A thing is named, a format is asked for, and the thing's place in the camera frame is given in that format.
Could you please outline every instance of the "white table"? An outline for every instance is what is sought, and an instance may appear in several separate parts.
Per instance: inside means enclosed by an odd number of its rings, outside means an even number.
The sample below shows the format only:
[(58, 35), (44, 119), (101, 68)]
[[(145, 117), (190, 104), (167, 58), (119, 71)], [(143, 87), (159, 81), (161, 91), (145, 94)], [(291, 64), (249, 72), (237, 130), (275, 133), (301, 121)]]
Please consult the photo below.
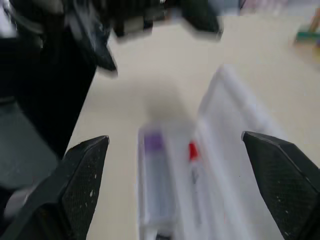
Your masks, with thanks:
[(98, 70), (69, 147), (109, 135), (100, 195), (88, 240), (135, 240), (137, 133), (150, 121), (195, 118), (221, 64), (231, 64), (288, 139), (320, 166), (320, 71), (292, 41), (303, 17), (228, 16), (221, 42), (181, 24), (110, 48), (118, 77)]

